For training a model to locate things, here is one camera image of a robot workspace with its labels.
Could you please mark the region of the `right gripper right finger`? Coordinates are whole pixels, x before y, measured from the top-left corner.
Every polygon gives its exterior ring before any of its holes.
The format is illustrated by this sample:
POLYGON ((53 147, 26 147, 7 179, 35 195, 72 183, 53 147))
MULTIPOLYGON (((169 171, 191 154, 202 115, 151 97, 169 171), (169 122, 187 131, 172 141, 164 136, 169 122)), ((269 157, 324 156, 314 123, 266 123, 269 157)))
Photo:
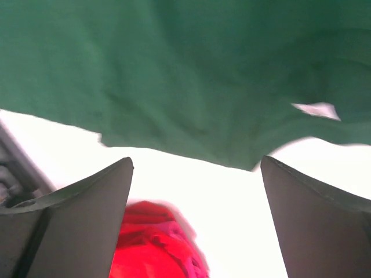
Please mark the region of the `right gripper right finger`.
POLYGON ((369 278, 370 200, 270 156, 260 168, 288 277, 369 278))

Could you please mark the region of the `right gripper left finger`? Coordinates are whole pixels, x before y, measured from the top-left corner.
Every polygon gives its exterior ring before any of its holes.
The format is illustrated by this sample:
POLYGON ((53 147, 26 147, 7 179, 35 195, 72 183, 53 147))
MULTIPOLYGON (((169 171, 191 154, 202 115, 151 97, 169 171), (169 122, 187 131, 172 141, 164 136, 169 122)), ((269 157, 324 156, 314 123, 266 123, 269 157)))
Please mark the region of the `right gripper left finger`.
POLYGON ((1 276, 106 278, 130 191, 123 158, 48 195, 1 208, 1 276))

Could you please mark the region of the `green t shirt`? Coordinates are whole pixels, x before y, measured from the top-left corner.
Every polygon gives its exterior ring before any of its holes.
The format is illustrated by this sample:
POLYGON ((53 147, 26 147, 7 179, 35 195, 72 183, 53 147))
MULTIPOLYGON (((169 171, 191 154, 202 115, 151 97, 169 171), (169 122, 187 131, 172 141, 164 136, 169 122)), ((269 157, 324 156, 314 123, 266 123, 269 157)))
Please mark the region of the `green t shirt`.
POLYGON ((369 1, 2 1, 1 108, 251 170, 370 143, 369 1))

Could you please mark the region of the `red folded t shirt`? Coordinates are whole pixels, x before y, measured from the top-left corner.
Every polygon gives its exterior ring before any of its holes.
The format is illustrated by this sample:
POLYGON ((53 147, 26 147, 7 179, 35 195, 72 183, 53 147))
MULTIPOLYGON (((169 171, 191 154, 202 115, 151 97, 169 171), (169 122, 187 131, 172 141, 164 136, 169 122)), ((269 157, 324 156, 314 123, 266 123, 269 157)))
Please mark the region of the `red folded t shirt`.
POLYGON ((190 255, 184 243, 170 237, 161 223, 176 221, 165 206, 140 201, 126 207, 109 277, 186 277, 190 255))

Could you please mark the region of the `pink folded t shirt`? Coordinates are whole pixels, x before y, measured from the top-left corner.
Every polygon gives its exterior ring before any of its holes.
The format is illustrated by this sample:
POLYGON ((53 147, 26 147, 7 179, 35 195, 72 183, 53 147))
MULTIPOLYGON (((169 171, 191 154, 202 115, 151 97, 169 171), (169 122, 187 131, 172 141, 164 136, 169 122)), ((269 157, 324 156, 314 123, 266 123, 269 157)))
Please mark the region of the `pink folded t shirt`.
POLYGON ((161 223, 161 227, 170 237, 184 243, 187 250, 190 252, 190 255, 186 255, 186 259, 183 262, 186 277, 209 277, 209 269, 201 259, 200 252, 185 234, 178 222, 164 222, 161 223))

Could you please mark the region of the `aluminium frame rail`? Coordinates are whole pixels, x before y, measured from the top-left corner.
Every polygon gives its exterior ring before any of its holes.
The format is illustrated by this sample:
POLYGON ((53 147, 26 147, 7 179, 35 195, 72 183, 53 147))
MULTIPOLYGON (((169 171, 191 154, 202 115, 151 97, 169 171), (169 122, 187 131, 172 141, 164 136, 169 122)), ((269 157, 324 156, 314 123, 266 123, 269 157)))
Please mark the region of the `aluminium frame rail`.
POLYGON ((53 192, 52 186, 1 124, 1 207, 53 192))

